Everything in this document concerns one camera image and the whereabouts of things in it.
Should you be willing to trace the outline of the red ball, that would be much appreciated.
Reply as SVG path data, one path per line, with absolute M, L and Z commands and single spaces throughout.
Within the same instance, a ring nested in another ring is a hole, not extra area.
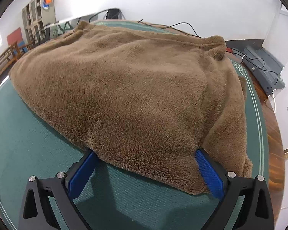
M 228 52 L 228 53 L 232 53 L 233 52 L 233 50 L 231 49 L 231 48 L 226 48 L 226 51 Z

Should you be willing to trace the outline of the grey staircase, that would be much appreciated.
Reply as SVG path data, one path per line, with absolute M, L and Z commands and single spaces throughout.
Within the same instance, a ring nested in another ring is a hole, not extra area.
M 284 66 L 269 51 L 260 46 L 261 40 L 228 40 L 227 48 L 241 58 L 242 63 L 257 79 L 266 94 L 285 88 L 281 78 Z

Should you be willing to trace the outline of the black metal chair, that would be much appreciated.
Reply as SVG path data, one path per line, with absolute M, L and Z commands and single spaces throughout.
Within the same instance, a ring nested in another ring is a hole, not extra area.
M 37 37 L 37 42 L 33 44 L 33 48 L 46 43 L 50 40 L 50 23 L 46 24 L 41 30 L 39 30 L 35 36 Z
M 104 14 L 103 20 L 120 20 L 120 19 L 125 19 L 125 16 L 123 15 L 122 11 L 119 8 L 109 8 L 109 9 L 105 9 L 102 11 L 99 11 L 93 15 L 91 15 L 91 17 L 88 19 L 88 22 L 93 21 L 93 19 L 98 19 L 98 16 L 100 14 Z

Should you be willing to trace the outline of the glass side table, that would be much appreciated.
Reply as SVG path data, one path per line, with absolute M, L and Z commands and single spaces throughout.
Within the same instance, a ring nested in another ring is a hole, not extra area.
M 49 26 L 46 26 L 47 29 L 50 29 L 50 39 L 55 39 L 62 34 L 72 31 L 76 28 L 76 26 L 81 22 L 81 21 L 94 21 L 98 19 L 98 15 L 90 14 L 78 18 L 67 18 L 60 20 L 58 22 L 52 23 Z

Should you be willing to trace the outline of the brown fleece sweater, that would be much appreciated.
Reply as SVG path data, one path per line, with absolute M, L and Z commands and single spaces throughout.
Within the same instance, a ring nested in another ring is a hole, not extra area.
M 198 38 L 90 24 L 26 53 L 15 90 L 41 119 L 106 163 L 197 195 L 203 148 L 250 177 L 246 80 L 221 36 Z

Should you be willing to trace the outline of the red board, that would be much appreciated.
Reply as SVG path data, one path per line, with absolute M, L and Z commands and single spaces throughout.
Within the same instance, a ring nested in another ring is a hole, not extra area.
M 8 45 L 12 45 L 13 43 L 21 43 L 23 41 L 21 28 L 17 28 L 12 33 L 7 36 L 7 43 Z

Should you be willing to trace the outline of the beige glass cabinet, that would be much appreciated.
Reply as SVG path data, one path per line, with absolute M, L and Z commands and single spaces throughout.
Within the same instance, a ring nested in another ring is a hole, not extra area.
M 31 0 L 22 9 L 24 31 L 29 43 L 36 43 L 35 34 L 46 24 L 55 23 L 54 0 Z

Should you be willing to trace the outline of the green table mat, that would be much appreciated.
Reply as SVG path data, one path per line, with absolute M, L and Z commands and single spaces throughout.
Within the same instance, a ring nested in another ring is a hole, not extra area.
M 257 104 L 250 80 L 238 71 L 237 64 L 232 64 L 237 75 L 246 80 L 246 113 L 247 107 Z M 264 176 L 261 117 L 258 111 L 252 115 L 254 124 L 247 125 L 247 155 L 252 162 L 252 174 L 247 178 Z M 30 176 L 41 180 L 66 172 L 88 150 L 93 151 L 77 147 L 34 113 L 15 90 L 9 74 L 0 85 L 0 223 L 19 229 L 20 209 Z M 233 229 L 243 200 L 242 196 L 238 198 L 225 229 Z M 49 201 L 60 229 L 68 229 L 54 198 Z M 202 229 L 219 199 L 209 189 L 189 194 L 99 158 L 81 195 L 73 202 L 91 229 Z

